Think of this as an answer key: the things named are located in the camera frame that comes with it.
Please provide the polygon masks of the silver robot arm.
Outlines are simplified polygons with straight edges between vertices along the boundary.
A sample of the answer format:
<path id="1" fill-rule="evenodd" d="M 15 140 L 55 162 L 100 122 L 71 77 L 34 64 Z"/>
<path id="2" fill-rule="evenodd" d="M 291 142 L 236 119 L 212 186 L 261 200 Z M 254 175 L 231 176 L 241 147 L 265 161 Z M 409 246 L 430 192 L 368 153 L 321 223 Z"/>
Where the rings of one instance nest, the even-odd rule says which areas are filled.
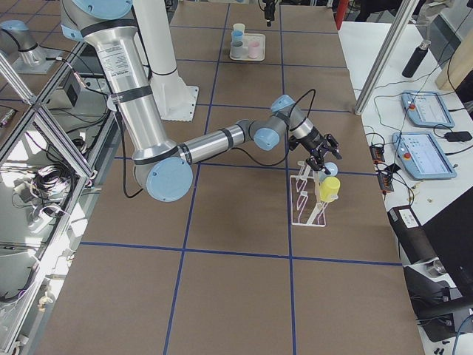
<path id="1" fill-rule="evenodd" d="M 192 165 L 252 141 L 269 151 L 281 141 L 303 146 L 308 165 L 326 172 L 324 157 L 338 142 L 321 134 L 288 95 L 277 98 L 264 121 L 241 120 L 184 143 L 165 131 L 162 115 L 194 103 L 193 89 L 177 72 L 166 8 L 161 1 L 63 1 L 64 35 L 95 48 L 135 147 L 134 175 L 154 199 L 173 202 L 193 182 Z"/>

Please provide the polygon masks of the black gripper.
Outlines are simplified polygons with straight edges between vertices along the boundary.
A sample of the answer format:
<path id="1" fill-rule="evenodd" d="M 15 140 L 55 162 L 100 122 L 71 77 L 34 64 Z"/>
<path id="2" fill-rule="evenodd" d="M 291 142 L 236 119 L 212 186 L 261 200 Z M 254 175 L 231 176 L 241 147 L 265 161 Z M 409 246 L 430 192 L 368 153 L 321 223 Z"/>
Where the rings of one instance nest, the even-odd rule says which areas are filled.
<path id="1" fill-rule="evenodd" d="M 307 135 L 301 139 L 301 145 L 309 152 L 310 157 L 305 160 L 305 163 L 314 171 L 324 175 L 331 174 L 331 162 L 324 161 L 324 156 L 327 154 L 327 147 L 324 136 L 322 135 Z"/>
<path id="2" fill-rule="evenodd" d="M 276 10 L 276 0 L 258 0 L 260 10 L 265 12 L 265 20 L 268 26 L 272 25 L 273 12 Z"/>

